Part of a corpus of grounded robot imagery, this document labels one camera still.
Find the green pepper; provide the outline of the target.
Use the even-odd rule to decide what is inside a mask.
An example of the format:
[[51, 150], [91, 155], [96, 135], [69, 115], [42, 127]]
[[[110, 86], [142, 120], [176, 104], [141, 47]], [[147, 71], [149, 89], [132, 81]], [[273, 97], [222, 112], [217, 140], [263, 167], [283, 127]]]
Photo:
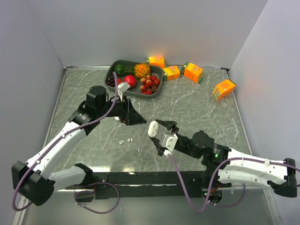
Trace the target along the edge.
[[117, 76], [121, 76], [124, 74], [124, 65], [122, 64], [117, 64], [115, 67], [114, 67], [114, 71], [115, 73], [117, 74]]

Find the dark purple grapes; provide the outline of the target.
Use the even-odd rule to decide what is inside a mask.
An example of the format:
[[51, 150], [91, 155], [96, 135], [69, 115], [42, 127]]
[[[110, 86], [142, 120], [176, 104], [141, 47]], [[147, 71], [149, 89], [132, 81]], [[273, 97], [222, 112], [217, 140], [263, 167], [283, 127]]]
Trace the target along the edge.
[[114, 76], [110, 76], [108, 79], [107, 79], [107, 82], [106, 84], [110, 87], [115, 87], [115, 77]]

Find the orange pineapple toy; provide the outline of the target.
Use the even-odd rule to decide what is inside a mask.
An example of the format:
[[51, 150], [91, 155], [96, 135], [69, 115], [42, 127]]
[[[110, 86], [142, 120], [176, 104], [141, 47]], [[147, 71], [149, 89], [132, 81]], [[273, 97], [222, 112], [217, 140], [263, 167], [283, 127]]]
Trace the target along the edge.
[[134, 74], [137, 78], [142, 79], [151, 74], [150, 65], [146, 63], [136, 64]]

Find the white oval charging case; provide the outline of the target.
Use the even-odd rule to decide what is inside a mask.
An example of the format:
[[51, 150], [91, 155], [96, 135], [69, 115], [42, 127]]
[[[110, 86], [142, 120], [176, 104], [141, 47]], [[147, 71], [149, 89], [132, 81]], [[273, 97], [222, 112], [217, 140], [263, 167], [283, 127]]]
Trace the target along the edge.
[[152, 121], [149, 124], [149, 128], [148, 128], [148, 137], [150, 138], [154, 138], [157, 136], [158, 134], [158, 130], [159, 130], [159, 123], [157, 121]]

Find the red pomegranate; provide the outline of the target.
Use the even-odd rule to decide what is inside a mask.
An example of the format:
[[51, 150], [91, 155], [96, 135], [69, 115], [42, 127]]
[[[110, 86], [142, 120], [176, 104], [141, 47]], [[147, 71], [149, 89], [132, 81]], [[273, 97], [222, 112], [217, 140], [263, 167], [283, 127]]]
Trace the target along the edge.
[[127, 82], [130, 85], [130, 88], [134, 88], [137, 85], [137, 81], [133, 75], [125, 76], [124, 82]]

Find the orange striped sponge box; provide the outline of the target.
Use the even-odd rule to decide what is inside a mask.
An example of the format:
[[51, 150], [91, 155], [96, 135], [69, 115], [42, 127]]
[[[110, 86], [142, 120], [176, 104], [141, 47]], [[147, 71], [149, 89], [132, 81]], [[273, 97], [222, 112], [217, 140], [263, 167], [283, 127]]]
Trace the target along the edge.
[[213, 89], [213, 96], [215, 98], [216, 101], [219, 101], [220, 99], [226, 97], [227, 95], [229, 95], [230, 93], [232, 93], [234, 91], [236, 87], [236, 84], [230, 80], [230, 79], [226, 79], [220, 83], [218, 83], [214, 89]]

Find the orange box middle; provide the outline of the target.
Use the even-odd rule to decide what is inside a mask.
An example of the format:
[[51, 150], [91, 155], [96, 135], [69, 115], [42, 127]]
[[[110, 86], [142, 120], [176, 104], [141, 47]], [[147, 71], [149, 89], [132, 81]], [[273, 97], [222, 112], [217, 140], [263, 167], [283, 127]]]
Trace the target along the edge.
[[163, 81], [169, 81], [180, 77], [180, 70], [177, 66], [166, 67], [163, 71]]

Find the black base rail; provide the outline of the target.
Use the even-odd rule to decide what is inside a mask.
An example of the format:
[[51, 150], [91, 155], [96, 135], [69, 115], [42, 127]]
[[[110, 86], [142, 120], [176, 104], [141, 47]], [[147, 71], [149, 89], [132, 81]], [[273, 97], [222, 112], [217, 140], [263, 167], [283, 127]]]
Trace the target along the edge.
[[[210, 177], [205, 171], [180, 172], [187, 192], [192, 198], [202, 198], [202, 190], [207, 189]], [[115, 189], [106, 182], [117, 185], [145, 185], [145, 184], [176, 184], [175, 187], [117, 187], [120, 197], [169, 197], [184, 196], [180, 179], [176, 172], [88, 172], [82, 183], [71, 186], [91, 187], [95, 191], [95, 199], [109, 199], [117, 197]]]

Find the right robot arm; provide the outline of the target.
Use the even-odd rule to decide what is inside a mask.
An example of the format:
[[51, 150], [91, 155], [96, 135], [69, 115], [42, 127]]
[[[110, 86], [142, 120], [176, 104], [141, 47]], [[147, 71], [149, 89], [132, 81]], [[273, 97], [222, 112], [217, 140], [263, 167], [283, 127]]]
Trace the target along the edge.
[[295, 160], [270, 160], [251, 156], [233, 148], [215, 143], [204, 131], [192, 138], [179, 134], [175, 121], [154, 120], [149, 124], [148, 137], [159, 156], [169, 156], [174, 150], [195, 159], [202, 159], [206, 167], [205, 183], [245, 184], [272, 189], [275, 194], [297, 197]]

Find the orange sponge box near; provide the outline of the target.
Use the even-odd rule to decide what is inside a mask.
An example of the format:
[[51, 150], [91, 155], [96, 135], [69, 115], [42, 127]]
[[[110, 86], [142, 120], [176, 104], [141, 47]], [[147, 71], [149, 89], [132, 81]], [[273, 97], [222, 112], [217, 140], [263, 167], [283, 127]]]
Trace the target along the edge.
[[191, 81], [200, 84], [203, 80], [204, 70], [200, 66], [187, 61], [181, 67], [181, 74]]

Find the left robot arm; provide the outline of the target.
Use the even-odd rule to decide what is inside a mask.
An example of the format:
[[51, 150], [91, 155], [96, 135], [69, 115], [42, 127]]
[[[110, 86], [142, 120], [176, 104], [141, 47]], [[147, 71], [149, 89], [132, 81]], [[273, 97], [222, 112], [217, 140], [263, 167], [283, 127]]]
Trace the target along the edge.
[[105, 87], [91, 87], [86, 99], [73, 112], [63, 129], [43, 149], [25, 163], [17, 161], [12, 166], [13, 197], [21, 194], [30, 203], [40, 206], [57, 190], [72, 185], [90, 187], [93, 171], [81, 163], [67, 170], [53, 170], [67, 152], [89, 135], [105, 117], [117, 117], [126, 126], [147, 122], [126, 96], [119, 97], [116, 92], [114, 97], [109, 98]]

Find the orange box back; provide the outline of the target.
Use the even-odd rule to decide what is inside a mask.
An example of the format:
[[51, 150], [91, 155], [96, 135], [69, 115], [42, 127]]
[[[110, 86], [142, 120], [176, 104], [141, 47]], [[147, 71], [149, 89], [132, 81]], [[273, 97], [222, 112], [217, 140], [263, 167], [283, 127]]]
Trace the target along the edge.
[[147, 57], [146, 63], [160, 68], [166, 67], [165, 59], [163, 57]]

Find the dark grey fruit tray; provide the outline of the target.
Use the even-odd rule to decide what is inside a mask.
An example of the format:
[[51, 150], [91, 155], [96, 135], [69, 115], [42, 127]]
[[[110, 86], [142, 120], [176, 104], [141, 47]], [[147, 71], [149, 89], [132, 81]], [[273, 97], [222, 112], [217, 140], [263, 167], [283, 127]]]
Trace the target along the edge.
[[[122, 66], [125, 66], [125, 67], [134, 67], [134, 66], [138, 65], [139, 63], [134, 62], [134, 61], [129, 61], [129, 60], [116, 60], [110, 66], [110, 68], [108, 69], [108, 71], [106, 73], [106, 76], [105, 76], [105, 86], [111, 91], [115, 91], [115, 88], [112, 87], [112, 86], [109, 86], [107, 82], [108, 82], [108, 79], [110, 77], [113, 77], [114, 69], [118, 64], [120, 64]], [[138, 80], [136, 80], [137, 85], [134, 88], [128, 89], [127, 91], [125, 91], [123, 93], [124, 95], [132, 96], [132, 97], [136, 97], [136, 98], [144, 98], [144, 99], [152, 99], [152, 98], [155, 98], [158, 95], [158, 93], [159, 93], [159, 91], [162, 87], [164, 71], [163, 71], [163, 69], [161, 69], [160, 67], [157, 67], [157, 66], [153, 66], [153, 65], [149, 65], [149, 64], [148, 64], [148, 66], [150, 66], [151, 74], [156, 75], [158, 77], [158, 79], [160, 79], [160, 81], [161, 81], [160, 84], [157, 87], [157, 92], [155, 92], [151, 95], [142, 94], [141, 90], [139, 88], [142, 85], [142, 83], [138, 79]]]

